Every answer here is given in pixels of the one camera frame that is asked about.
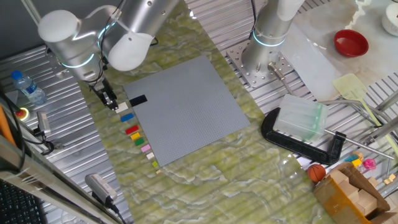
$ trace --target basketball toy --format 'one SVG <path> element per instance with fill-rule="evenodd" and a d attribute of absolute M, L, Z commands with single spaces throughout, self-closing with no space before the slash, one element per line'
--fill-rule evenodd
<path fill-rule="evenodd" d="M 319 164 L 314 164 L 308 168 L 307 174 L 309 178 L 312 180 L 312 182 L 314 184 L 317 184 L 326 176 L 326 170 L 325 168 L 323 168 L 323 166 Z"/>

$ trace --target yellow lego brick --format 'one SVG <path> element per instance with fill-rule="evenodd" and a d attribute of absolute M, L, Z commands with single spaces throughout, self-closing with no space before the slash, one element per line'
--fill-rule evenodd
<path fill-rule="evenodd" d="M 386 180 L 383 180 L 383 182 L 384 182 L 385 184 L 391 184 L 392 181 L 391 181 L 390 179 L 387 178 Z"/>
<path fill-rule="evenodd" d="M 135 141 L 137 139 L 139 139 L 141 137 L 141 135 L 139 133 L 134 133 L 132 136 L 130 136 L 130 138 Z"/>

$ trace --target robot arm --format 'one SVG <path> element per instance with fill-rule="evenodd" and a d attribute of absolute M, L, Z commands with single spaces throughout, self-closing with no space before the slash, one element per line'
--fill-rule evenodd
<path fill-rule="evenodd" d="M 72 75 L 87 82 L 104 105 L 118 108 L 103 76 L 104 55 L 117 70 L 128 71 L 145 59 L 150 43 L 178 0 L 123 0 L 102 6 L 86 18 L 57 10 L 39 24 L 39 35 Z"/>

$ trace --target pink toy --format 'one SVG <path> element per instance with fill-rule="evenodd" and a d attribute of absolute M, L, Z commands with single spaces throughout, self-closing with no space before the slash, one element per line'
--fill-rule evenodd
<path fill-rule="evenodd" d="M 376 161 L 374 159 L 366 159 L 363 161 L 363 166 L 367 168 L 368 170 L 374 170 L 376 169 Z"/>

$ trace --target plastic bottle cap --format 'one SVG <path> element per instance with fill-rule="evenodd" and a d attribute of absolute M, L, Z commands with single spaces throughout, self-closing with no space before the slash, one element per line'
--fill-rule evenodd
<path fill-rule="evenodd" d="M 357 166 L 359 166 L 359 165 L 362 164 L 362 161 L 361 161 L 360 159 L 356 159 L 356 160 L 354 160 L 352 163 L 353 163 L 353 165 L 354 165 L 355 167 L 357 167 Z"/>
<path fill-rule="evenodd" d="M 13 80 L 20 80 L 20 79 L 22 78 L 22 73 L 21 73 L 20 71 L 18 71 L 18 70 L 13 71 L 13 72 L 11 73 L 11 78 L 12 78 Z"/>

